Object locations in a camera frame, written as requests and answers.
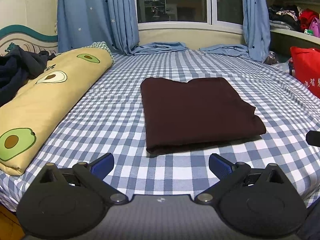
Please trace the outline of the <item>white framed window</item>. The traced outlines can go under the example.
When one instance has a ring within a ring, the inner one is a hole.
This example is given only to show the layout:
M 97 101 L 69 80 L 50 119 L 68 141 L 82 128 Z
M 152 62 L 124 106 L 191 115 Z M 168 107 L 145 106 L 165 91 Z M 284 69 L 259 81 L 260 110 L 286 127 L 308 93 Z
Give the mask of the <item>white framed window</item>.
M 242 31 L 242 0 L 135 0 L 138 28 Z

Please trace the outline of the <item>blue left curtain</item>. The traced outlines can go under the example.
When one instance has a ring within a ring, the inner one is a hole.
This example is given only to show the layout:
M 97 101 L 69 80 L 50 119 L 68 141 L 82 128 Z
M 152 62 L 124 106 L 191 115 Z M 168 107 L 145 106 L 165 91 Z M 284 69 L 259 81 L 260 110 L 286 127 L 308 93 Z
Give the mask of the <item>blue left curtain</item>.
M 139 43 L 135 0 L 57 0 L 59 52 L 105 42 L 124 55 L 185 51 L 181 42 Z

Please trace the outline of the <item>teal trimmed headboard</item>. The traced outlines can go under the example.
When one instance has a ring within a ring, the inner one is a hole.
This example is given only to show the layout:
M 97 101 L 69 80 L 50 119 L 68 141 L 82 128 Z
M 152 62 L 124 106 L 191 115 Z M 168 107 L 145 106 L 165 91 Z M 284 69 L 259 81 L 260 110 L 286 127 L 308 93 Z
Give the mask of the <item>teal trimmed headboard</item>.
M 1 29 L 1 56 L 6 55 L 15 46 L 25 51 L 39 53 L 48 51 L 56 54 L 57 36 L 44 35 L 24 25 L 9 25 Z

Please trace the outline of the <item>red fabric bag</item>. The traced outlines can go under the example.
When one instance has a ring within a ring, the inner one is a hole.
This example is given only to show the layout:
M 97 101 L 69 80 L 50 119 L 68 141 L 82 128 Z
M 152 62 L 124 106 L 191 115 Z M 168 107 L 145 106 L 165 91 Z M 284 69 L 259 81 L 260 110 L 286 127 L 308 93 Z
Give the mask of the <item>red fabric bag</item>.
M 320 97 L 320 52 L 317 48 L 290 48 L 295 77 L 316 97 Z

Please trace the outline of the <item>clothes on shelf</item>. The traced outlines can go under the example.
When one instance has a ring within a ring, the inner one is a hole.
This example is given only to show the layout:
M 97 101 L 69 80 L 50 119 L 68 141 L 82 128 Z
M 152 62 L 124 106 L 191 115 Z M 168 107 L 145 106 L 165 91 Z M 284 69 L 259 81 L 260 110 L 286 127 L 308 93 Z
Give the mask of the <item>clothes on shelf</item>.
M 298 31 L 319 37 L 319 13 L 297 5 L 272 5 L 268 8 L 270 27 Z

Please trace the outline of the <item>white wall shelf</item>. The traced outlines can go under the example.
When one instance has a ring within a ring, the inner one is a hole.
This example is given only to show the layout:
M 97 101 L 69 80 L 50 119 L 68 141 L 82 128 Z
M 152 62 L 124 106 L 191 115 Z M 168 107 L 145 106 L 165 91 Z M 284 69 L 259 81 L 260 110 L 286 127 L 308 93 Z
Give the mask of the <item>white wall shelf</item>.
M 270 49 L 290 55 L 292 46 L 319 48 L 319 0 L 266 0 Z

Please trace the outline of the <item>blue right curtain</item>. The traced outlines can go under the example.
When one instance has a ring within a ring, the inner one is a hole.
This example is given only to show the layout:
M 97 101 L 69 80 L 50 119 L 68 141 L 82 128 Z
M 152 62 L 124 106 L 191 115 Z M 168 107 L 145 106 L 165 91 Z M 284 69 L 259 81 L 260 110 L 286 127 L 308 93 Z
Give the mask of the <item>blue right curtain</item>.
M 245 44 L 217 44 L 201 48 L 208 54 L 240 57 L 264 62 L 271 43 L 270 20 L 266 0 L 242 0 L 243 37 Z

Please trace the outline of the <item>maroon t-shirt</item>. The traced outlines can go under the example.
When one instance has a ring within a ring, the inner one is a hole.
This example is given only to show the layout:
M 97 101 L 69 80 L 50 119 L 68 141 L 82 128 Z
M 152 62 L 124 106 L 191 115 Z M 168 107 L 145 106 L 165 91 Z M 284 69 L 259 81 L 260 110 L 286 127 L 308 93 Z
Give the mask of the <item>maroon t-shirt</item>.
M 266 133 L 255 107 L 222 77 L 188 82 L 148 77 L 140 91 L 149 154 L 189 151 Z

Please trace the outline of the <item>blue checkered bed sheet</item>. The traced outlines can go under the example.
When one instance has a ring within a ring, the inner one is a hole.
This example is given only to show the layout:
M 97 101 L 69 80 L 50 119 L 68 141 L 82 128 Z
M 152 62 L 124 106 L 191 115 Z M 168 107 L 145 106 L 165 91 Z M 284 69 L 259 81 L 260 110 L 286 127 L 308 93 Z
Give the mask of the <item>blue checkered bed sheet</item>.
M 217 182 L 208 168 L 217 153 L 253 168 L 276 163 L 306 205 L 319 198 L 319 148 L 305 136 L 319 129 L 319 99 L 298 80 L 274 67 L 196 50 L 155 55 L 115 55 L 115 64 L 76 104 L 46 141 L 24 175 L 1 173 L 1 203 L 14 211 L 44 164 L 71 167 L 110 152 L 113 171 L 105 181 L 122 193 L 190 194 Z M 147 77 L 187 82 L 223 77 L 241 98 L 256 108 L 266 133 L 253 142 L 150 157 L 140 84 Z

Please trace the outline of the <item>dark navy clothes pile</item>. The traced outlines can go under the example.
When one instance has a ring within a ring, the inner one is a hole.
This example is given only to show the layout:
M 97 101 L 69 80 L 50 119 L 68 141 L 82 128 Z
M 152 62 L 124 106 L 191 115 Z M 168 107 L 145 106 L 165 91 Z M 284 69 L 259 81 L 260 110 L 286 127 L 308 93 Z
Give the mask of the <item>dark navy clothes pile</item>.
M 33 53 L 19 46 L 14 46 L 11 51 L 2 56 L 0 105 L 3 106 L 11 101 L 29 79 L 35 79 L 42 74 L 48 61 L 54 57 L 55 54 L 47 51 Z

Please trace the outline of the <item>blue curtain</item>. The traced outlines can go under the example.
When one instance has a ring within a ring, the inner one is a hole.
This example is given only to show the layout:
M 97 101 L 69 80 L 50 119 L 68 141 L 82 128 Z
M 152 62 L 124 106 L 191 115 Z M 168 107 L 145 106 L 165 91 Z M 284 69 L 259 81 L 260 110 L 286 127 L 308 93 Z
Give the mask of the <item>blue curtain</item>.
M 135 0 L 57 0 L 59 52 L 105 42 L 124 55 L 185 51 L 181 42 L 139 43 Z
M 266 0 L 242 0 L 243 37 L 245 44 L 217 44 L 201 48 L 208 54 L 240 57 L 264 62 L 271 43 L 270 20 Z

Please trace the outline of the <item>yellow avocado print quilt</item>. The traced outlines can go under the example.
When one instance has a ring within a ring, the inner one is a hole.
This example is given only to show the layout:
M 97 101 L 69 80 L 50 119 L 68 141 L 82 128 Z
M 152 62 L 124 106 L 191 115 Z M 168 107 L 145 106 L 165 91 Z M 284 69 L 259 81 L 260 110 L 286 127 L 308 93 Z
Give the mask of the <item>yellow avocado print quilt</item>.
M 105 42 L 60 53 L 1 107 L 1 170 L 24 174 L 39 149 L 91 86 L 115 63 Z

